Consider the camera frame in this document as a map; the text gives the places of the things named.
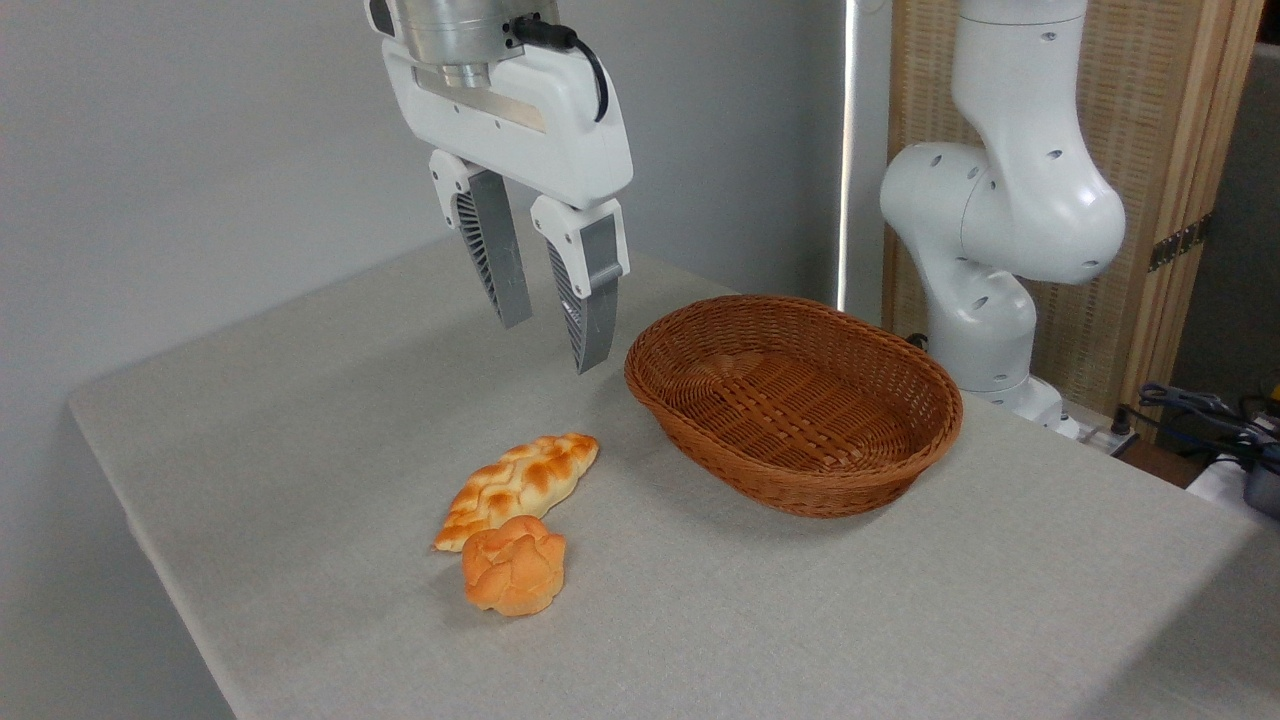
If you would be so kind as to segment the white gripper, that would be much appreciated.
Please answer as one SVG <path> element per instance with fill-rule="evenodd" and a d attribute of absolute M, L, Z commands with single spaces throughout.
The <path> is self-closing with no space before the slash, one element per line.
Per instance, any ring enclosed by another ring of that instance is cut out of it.
<path fill-rule="evenodd" d="M 387 38 L 381 51 L 407 126 L 438 149 L 429 167 L 445 223 L 462 237 L 502 325 L 532 315 L 504 176 L 547 195 L 531 217 L 547 240 L 577 373 L 605 361 L 620 279 L 630 273 L 612 197 L 632 179 L 634 164 L 620 105 L 612 101 L 594 120 L 589 60 L 530 47 L 499 63 L 489 88 L 451 88 L 399 44 Z"/>

